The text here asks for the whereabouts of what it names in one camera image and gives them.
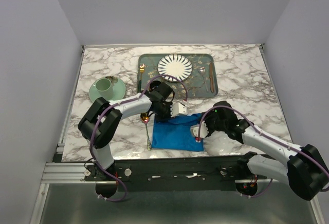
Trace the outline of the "blue cloth napkin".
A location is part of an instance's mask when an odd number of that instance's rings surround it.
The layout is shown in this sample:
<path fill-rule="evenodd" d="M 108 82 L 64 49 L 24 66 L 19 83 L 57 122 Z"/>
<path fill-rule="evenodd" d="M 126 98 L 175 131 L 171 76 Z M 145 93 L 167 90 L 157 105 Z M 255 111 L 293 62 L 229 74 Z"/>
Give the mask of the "blue cloth napkin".
<path fill-rule="evenodd" d="M 190 127 L 197 125 L 200 119 L 201 113 L 154 121 L 152 148 L 202 152 L 203 140 L 197 142 L 190 132 Z"/>

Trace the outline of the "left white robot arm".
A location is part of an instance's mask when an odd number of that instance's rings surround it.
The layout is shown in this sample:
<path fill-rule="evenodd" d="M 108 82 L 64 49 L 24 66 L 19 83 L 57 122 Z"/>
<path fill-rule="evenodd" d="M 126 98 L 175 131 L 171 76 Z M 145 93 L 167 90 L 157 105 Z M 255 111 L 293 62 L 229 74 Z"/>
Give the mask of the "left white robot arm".
<path fill-rule="evenodd" d="M 89 141 L 92 158 L 98 163 L 96 174 L 102 180 L 113 177 L 114 159 L 111 154 L 112 140 L 121 120 L 141 113 L 153 113 L 162 120 L 171 118 L 174 90 L 166 83 L 155 81 L 151 90 L 144 90 L 132 97 L 117 101 L 107 101 L 103 97 L 93 102 L 78 124 L 78 130 Z"/>

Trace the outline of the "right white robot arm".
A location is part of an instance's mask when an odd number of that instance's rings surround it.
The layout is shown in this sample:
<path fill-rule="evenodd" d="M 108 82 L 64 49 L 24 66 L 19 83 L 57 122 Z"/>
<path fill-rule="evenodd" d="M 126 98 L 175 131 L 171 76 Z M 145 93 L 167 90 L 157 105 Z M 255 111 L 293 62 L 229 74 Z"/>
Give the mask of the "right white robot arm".
<path fill-rule="evenodd" d="M 261 175 L 287 184 L 304 200 L 312 200 L 319 192 L 328 191 L 328 167 L 313 145 L 301 146 L 284 141 L 254 125 L 226 101 L 216 103 L 202 113 L 199 125 L 192 129 L 197 138 L 224 132 L 230 139 L 257 148 L 264 156 L 249 153 L 236 166 L 244 179 Z"/>

